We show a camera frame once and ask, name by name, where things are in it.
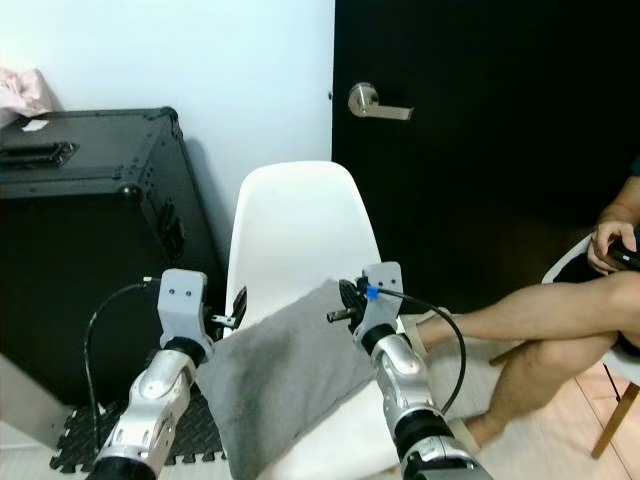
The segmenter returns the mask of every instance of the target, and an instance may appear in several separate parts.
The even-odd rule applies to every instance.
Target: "blue connector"
[[[376,299],[380,296],[380,290],[373,285],[367,285],[367,298]]]

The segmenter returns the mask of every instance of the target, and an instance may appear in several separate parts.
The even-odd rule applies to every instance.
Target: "black equipment case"
[[[173,109],[38,120],[48,123],[23,131],[30,120],[19,118],[0,130],[0,352],[63,403],[83,405],[83,337],[102,301],[176,267],[206,273],[207,303],[222,312],[224,274]],[[156,298],[127,293],[96,324],[101,401],[126,399],[159,347]]]

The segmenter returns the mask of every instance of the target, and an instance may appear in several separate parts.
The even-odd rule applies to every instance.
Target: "chair backrest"
[[[569,263],[571,260],[576,258],[578,255],[587,251],[589,247],[589,242],[591,241],[591,235],[587,235],[578,243],[576,243],[571,250],[565,253],[560,260],[558,260],[547,273],[544,274],[542,281],[540,283],[552,283],[553,279],[560,273],[560,270],[564,268],[564,266]]]
[[[332,162],[258,168],[240,188],[233,225],[226,312],[247,287],[242,327],[325,280],[353,280],[380,261],[353,178]]]

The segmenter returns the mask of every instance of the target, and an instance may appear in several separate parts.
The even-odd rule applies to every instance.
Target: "hand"
[[[624,268],[607,256],[609,245],[618,238],[622,238],[622,243],[629,250],[633,252],[637,251],[633,225],[628,222],[603,222],[596,225],[595,230],[591,234],[591,243],[587,250],[587,258],[591,266],[603,275],[609,275]]]

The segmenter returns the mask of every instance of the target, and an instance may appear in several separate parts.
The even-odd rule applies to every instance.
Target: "white plastic chair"
[[[591,235],[586,236],[580,242],[571,248],[560,260],[558,260],[553,267],[545,274],[542,279],[542,283],[552,283],[553,279],[560,273],[564,266],[573,260],[578,255],[587,251],[589,242],[591,241]],[[595,447],[591,451],[593,458],[600,458],[605,448],[613,438],[616,430],[622,423],[625,415],[631,408],[633,401],[638,396],[640,388],[640,358],[634,357],[620,350],[619,348],[612,348],[604,357],[602,362],[610,369],[615,370],[619,375],[626,378],[629,381],[625,393],[620,398],[618,406],[614,410],[609,422],[604,428],[602,435],[596,442]]]
[[[247,328],[327,278],[355,279],[365,266],[379,261],[369,217],[343,167],[293,162],[259,168],[240,189],[226,313],[231,314],[235,296],[246,286],[247,312],[241,328]],[[397,463],[382,395],[371,382],[260,478],[355,479]]]

